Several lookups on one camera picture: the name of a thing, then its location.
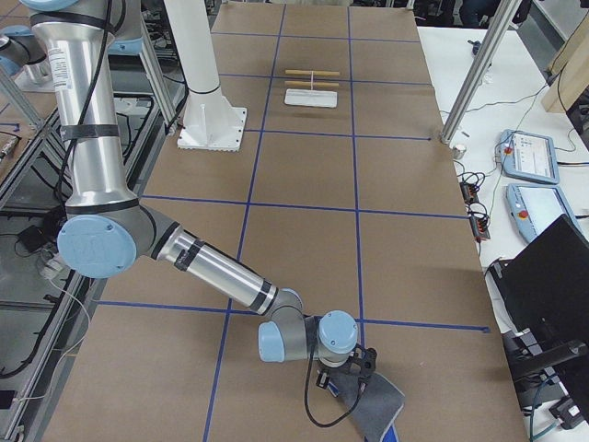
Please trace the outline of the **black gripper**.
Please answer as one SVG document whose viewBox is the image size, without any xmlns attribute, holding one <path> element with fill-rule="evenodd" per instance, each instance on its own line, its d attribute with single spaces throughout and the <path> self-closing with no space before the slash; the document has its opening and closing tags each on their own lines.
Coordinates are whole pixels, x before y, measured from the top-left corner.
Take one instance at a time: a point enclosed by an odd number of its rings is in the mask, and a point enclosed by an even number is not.
<svg viewBox="0 0 589 442">
<path fill-rule="evenodd" d="M 357 386 L 357 378 L 352 373 L 352 359 L 348 358 L 339 366 L 329 366 L 318 361 L 316 386 L 324 390 L 345 390 Z"/>
</svg>

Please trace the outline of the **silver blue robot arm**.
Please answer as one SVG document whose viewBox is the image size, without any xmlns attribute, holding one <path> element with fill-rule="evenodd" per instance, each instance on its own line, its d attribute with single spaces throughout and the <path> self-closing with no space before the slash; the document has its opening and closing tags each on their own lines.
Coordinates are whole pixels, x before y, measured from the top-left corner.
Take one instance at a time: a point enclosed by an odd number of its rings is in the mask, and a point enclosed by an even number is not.
<svg viewBox="0 0 589 442">
<path fill-rule="evenodd" d="M 335 310 L 308 317 L 299 296 L 143 206 L 126 181 L 107 50 L 138 30 L 135 1 L 30 1 L 30 23 L 45 44 L 67 146 L 72 194 L 57 243 L 80 274 L 110 278 L 143 255 L 165 260 L 265 317 L 260 358 L 319 362 L 318 385 L 363 391 L 373 368 L 357 356 L 357 326 Z"/>
<path fill-rule="evenodd" d="M 1 29 L 1 67 L 9 76 L 25 70 L 34 84 L 44 83 L 51 77 L 45 50 L 24 25 Z"/>
</svg>

